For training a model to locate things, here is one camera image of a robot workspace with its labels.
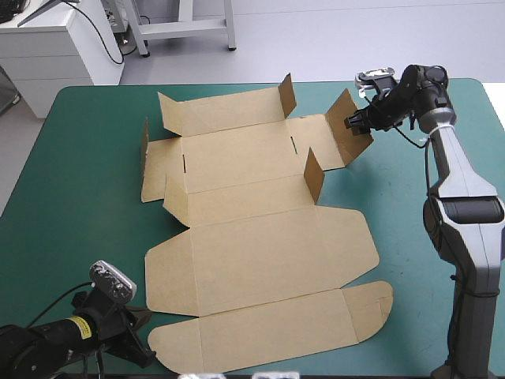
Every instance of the green table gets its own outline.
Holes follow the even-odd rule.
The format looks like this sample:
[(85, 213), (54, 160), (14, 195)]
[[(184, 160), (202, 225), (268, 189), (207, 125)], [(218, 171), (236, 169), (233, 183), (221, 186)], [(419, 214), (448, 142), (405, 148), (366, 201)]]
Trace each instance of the green table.
[[(221, 95), (272, 84), (78, 87), (54, 102), (12, 197), (0, 219), (0, 325), (26, 325), (67, 288), (88, 278), (104, 259), (138, 284), (133, 305), (145, 305), (144, 255), (185, 228), (161, 201), (140, 203), (140, 137), (144, 118), (151, 138), (162, 128), (157, 91), (177, 100)], [(350, 82), (296, 83), (294, 116), (325, 112)], [(457, 134), (474, 168), (505, 195), (505, 133), (473, 80), (449, 87), (458, 113)], [(418, 131), (414, 137), (422, 137)], [(327, 172), (320, 205), (360, 209), (379, 250), (378, 268), (356, 283), (386, 280), (395, 289), (390, 319), (370, 340), (354, 347), (242, 370), (299, 370), (305, 374), (428, 375), (446, 357), (453, 268), (442, 262), (422, 226), (425, 200), (423, 152), (395, 131), (375, 142), (348, 168)], [(67, 317), (69, 301), (42, 319)], [(156, 314), (141, 332), (187, 317)], [(505, 296), (499, 297), (491, 368), (505, 374)], [(140, 373), (106, 358), (109, 373)], [(164, 373), (159, 363), (145, 373)]]

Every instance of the yellow label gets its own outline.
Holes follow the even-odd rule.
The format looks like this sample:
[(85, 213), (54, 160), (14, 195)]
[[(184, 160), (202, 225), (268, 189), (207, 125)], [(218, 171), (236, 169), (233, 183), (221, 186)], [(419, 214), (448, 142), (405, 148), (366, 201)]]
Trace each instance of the yellow label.
[(75, 325), (77, 325), (77, 327), (80, 330), (80, 337), (83, 340), (92, 337), (92, 329), (89, 327), (89, 324), (86, 322), (84, 318), (79, 316), (72, 316), (67, 318), (67, 320), (71, 320)]

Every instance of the cable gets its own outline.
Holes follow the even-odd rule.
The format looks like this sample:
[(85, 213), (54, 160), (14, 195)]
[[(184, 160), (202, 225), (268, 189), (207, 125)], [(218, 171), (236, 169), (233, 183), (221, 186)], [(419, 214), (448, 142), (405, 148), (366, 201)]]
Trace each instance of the cable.
[(110, 51), (107, 47), (107, 45), (105, 44), (105, 41), (103, 40), (103, 37), (102, 35), (100, 34), (100, 31), (98, 30), (98, 28), (96, 27), (95, 23), (92, 21), (91, 18), (89, 18), (89, 16), (84, 13), (82, 10), (80, 10), (79, 8), (77, 8), (75, 5), (67, 2), (66, 0), (60, 0), (61, 2), (64, 2), (66, 5), (74, 8), (77, 12), (79, 12), (80, 14), (82, 14), (86, 20), (89, 21), (89, 23), (92, 25), (92, 27), (95, 29), (96, 31), (96, 34), (98, 34), (98, 37), (100, 38), (100, 41), (102, 41), (102, 45), (103, 45), (103, 48), (105, 49), (105, 52), (107, 52), (107, 55), (109, 55), (109, 58), (112, 62), (114, 62), (116, 65), (122, 65), (124, 62), (125, 62), (125, 57), (121, 54), (121, 61), (116, 61), (113, 56), (110, 54)]
[(425, 148), (428, 145), (428, 141), (425, 142), (425, 144), (417, 144), (414, 141), (412, 141), (410, 138), (408, 138), (400, 129), (398, 129), (397, 126), (393, 126), (395, 130), (400, 133), (400, 135), (405, 138), (409, 143), (413, 144), (416, 148)]
[(123, 57), (132, 54), (136, 49), (137, 49), (137, 46), (135, 46), (131, 51), (127, 52), (126, 54), (123, 54)]
[(35, 317), (35, 319), (30, 323), (28, 324), (28, 326), (26, 328), (31, 328), (44, 314), (46, 314), (53, 306), (55, 306), (60, 300), (62, 300), (66, 295), (74, 292), (75, 290), (79, 289), (79, 288), (82, 288), (82, 287), (86, 287), (86, 286), (91, 286), (92, 285), (92, 282), (86, 282), (86, 283), (82, 283), (82, 284), (79, 284), (78, 286), (75, 286), (73, 288), (70, 288), (67, 292), (65, 292), (63, 295), (61, 295), (60, 297), (58, 297), (56, 300), (54, 300), (45, 310), (43, 310), (39, 316)]

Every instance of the cardboard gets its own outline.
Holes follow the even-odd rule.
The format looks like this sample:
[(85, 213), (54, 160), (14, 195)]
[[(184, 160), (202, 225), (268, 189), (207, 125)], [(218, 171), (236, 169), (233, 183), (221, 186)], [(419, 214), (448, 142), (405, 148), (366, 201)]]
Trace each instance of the cardboard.
[(163, 126), (179, 136), (280, 121), (296, 107), (291, 75), (273, 88), (175, 101), (159, 94)]
[[(345, 90), (326, 114), (285, 119), (296, 105), (290, 76), (280, 86), (266, 90), (270, 94), (267, 105), (262, 97), (265, 90), (187, 102), (176, 102), (159, 94), (163, 125), (187, 137), (148, 143), (142, 201), (164, 198), (165, 208), (174, 213), (181, 207), (179, 201), (186, 202), (178, 197), (184, 193), (192, 198), (187, 201), (198, 202), (196, 196), (207, 196), (200, 195), (207, 191), (303, 174), (309, 148), (323, 170), (331, 170), (345, 167), (372, 143), (369, 134), (353, 136), (344, 125), (346, 113), (338, 109), (357, 109), (349, 91)], [(283, 99), (288, 106), (282, 106)], [(201, 114), (197, 112), (201, 110), (200, 103), (213, 105), (209, 108), (205, 105)], [(239, 103), (247, 111), (241, 113)], [(262, 106), (269, 111), (259, 111)], [(228, 120), (223, 121), (223, 114), (212, 113), (211, 109), (228, 114)], [(281, 114), (282, 119), (275, 121)], [(207, 121), (203, 124), (200, 118)], [(185, 213), (194, 214), (195, 210), (188, 209)], [(179, 220), (187, 226), (193, 225), (192, 219)]]
[(205, 316), (340, 288), (378, 263), (358, 211), (311, 206), (247, 217), (192, 227), (149, 250), (147, 304)]
[(200, 316), (151, 332), (179, 373), (223, 372), (349, 346), (387, 320), (384, 282), (340, 289), (379, 263), (365, 218), (316, 206), (324, 171), (372, 142), (353, 136), (344, 91), (325, 114), (288, 118), (290, 75), (258, 91), (178, 102), (159, 94), (176, 133), (141, 153), (142, 201), (189, 229), (145, 258), (151, 310)]
[(176, 373), (221, 373), (360, 343), (392, 301), (388, 283), (368, 283), (162, 326), (148, 342)]

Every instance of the white cabinet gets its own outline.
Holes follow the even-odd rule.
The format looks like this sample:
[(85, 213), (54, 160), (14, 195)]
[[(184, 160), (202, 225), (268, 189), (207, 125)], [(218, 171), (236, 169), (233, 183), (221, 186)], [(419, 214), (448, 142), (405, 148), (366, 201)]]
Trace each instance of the white cabinet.
[[(0, 24), (0, 66), (33, 113), (45, 118), (61, 89), (118, 84), (124, 65), (110, 60), (92, 25), (65, 3), (18, 28), (41, 3), (32, 0), (22, 14)], [(121, 61), (100, 0), (81, 0), (77, 6), (93, 20), (114, 59)]]

